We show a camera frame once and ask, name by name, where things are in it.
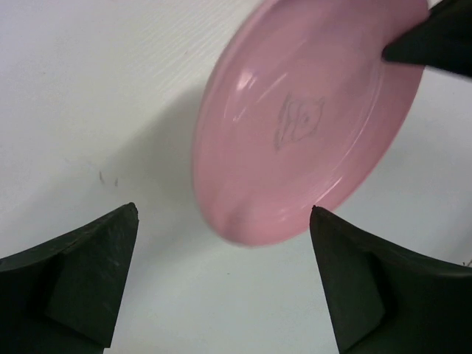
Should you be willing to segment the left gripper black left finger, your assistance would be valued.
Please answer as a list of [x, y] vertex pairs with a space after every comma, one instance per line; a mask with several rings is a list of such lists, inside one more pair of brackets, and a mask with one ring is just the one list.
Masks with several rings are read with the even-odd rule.
[[136, 205], [1, 259], [2, 353], [111, 346], [138, 232]]

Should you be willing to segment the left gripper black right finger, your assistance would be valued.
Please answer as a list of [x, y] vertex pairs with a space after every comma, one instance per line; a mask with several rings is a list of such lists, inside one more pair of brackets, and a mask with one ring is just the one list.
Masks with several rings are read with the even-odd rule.
[[310, 236], [340, 353], [470, 353], [471, 268], [315, 206]]

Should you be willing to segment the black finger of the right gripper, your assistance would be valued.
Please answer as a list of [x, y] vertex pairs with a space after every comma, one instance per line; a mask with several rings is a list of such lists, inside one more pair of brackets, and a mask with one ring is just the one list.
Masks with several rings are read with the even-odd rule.
[[388, 44], [382, 58], [470, 78], [471, 0], [440, 1], [425, 21]]

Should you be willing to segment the pink plastic bear plate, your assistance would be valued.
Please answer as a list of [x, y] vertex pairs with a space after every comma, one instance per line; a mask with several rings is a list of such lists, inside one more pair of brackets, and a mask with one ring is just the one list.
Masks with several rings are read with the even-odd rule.
[[192, 144], [198, 207], [223, 239], [288, 240], [335, 209], [400, 130], [423, 68], [383, 62], [427, 1], [262, 1], [212, 70]]

